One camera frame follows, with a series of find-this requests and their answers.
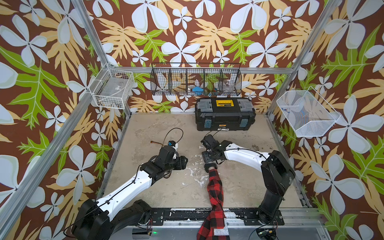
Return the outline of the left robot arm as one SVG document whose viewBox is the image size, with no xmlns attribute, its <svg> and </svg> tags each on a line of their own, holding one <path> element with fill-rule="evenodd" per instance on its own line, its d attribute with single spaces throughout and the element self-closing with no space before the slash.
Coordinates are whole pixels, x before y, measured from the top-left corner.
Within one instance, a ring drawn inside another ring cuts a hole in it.
<svg viewBox="0 0 384 240">
<path fill-rule="evenodd" d="M 146 213 L 152 208 L 146 202 L 138 200 L 130 207 L 127 204 L 167 173 L 184 170 L 187 163 L 188 158 L 180 156 L 176 147 L 162 147 L 158 155 L 140 165 L 126 183 L 105 197 L 83 203 L 70 227 L 71 234 L 77 240 L 108 240 L 116 232 L 135 226 L 141 220 L 148 223 L 150 218 Z"/>
</svg>

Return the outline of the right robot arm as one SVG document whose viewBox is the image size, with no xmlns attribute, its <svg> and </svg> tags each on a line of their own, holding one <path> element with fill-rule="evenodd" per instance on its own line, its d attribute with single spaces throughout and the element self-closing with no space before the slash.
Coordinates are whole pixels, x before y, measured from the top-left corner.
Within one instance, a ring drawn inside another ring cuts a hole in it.
<svg viewBox="0 0 384 240">
<path fill-rule="evenodd" d="M 262 225 L 272 223 L 285 193 L 296 177 L 295 171 L 282 153 L 276 150 L 271 153 L 258 152 L 230 141 L 220 143 L 213 135 L 204 136 L 201 143 L 206 149 L 202 156 L 207 168 L 216 167 L 224 161 L 234 161 L 262 173 L 266 192 L 258 207 L 257 220 Z"/>
</svg>

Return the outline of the red plaid sleeve forearm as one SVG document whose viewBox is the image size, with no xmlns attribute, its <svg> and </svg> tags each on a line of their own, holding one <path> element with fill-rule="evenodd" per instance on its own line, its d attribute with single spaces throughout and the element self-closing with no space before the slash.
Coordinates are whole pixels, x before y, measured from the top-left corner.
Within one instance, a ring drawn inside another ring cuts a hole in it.
<svg viewBox="0 0 384 240">
<path fill-rule="evenodd" d="M 214 230 L 220 230 L 225 227 L 224 192 L 222 181 L 215 167 L 208 168 L 209 183 L 207 191 L 212 210 L 200 227 L 197 240 L 229 240 L 230 236 L 215 236 Z"/>
</svg>

